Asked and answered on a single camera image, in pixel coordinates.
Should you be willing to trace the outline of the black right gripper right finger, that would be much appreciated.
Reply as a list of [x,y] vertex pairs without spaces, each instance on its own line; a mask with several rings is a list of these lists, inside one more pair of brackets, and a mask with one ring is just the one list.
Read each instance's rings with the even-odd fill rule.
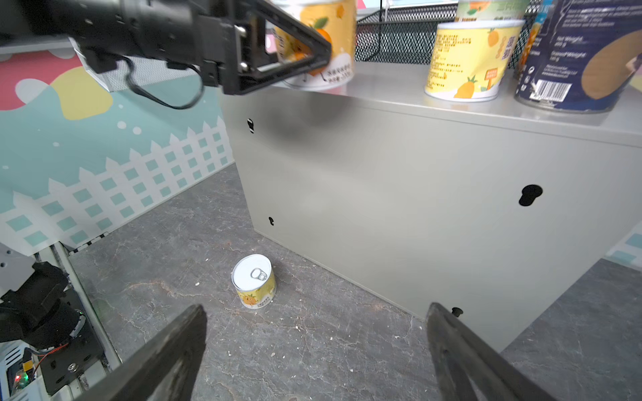
[[426,334],[442,400],[554,399],[438,302],[428,309]]

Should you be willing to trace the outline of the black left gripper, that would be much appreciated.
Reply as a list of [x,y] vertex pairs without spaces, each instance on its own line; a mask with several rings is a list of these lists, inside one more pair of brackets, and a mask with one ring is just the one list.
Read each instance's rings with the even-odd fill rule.
[[[226,95],[246,95],[327,66],[332,47],[299,11],[320,1],[191,1],[196,60],[202,83]],[[279,28],[303,46],[294,60],[270,52],[266,38]]]

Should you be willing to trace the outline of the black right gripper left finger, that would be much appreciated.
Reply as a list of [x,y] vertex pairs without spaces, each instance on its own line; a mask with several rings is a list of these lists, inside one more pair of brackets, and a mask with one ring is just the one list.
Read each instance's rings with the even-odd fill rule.
[[80,400],[190,400],[206,348],[207,314],[191,305]]

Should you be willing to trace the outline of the yellow can white lid front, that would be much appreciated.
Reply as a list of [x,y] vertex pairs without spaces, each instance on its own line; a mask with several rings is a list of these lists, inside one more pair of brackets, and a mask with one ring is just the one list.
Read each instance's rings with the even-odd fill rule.
[[495,99],[524,24],[522,19],[439,24],[425,93],[463,103]]

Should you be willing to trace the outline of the dark navy label can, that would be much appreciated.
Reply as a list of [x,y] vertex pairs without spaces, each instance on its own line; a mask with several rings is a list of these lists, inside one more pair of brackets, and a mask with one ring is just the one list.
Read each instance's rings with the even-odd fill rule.
[[540,109],[607,112],[640,67],[640,1],[555,1],[515,97]]

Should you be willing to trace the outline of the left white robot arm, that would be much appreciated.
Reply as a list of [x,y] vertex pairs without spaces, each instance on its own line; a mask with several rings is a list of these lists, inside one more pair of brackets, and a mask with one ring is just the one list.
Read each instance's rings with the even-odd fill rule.
[[[265,48],[271,23],[304,45],[299,61],[279,62]],[[328,40],[269,1],[3,1],[1,45],[32,38],[74,40],[97,74],[126,64],[135,94],[162,102],[134,80],[133,58],[192,70],[202,87],[246,95],[330,62]]]

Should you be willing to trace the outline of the grey metal cabinet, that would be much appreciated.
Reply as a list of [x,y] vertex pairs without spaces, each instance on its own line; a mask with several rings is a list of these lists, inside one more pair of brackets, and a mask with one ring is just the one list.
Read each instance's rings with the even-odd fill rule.
[[[330,93],[219,103],[255,230],[417,317],[503,350],[641,220],[641,93],[601,114],[425,94],[425,65],[359,63]],[[543,195],[518,200],[526,185]]]

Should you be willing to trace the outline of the black cabinet lock knob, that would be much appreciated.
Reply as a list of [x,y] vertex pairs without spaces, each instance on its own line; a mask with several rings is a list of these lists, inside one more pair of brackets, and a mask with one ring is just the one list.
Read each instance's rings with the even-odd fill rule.
[[543,188],[540,185],[526,185],[523,187],[518,204],[522,207],[530,207],[541,195],[543,195]]

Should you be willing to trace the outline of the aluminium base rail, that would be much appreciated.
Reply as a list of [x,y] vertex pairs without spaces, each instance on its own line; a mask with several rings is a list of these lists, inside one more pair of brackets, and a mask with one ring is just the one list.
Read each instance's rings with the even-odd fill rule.
[[1,398],[74,400],[121,358],[60,243],[1,246]]

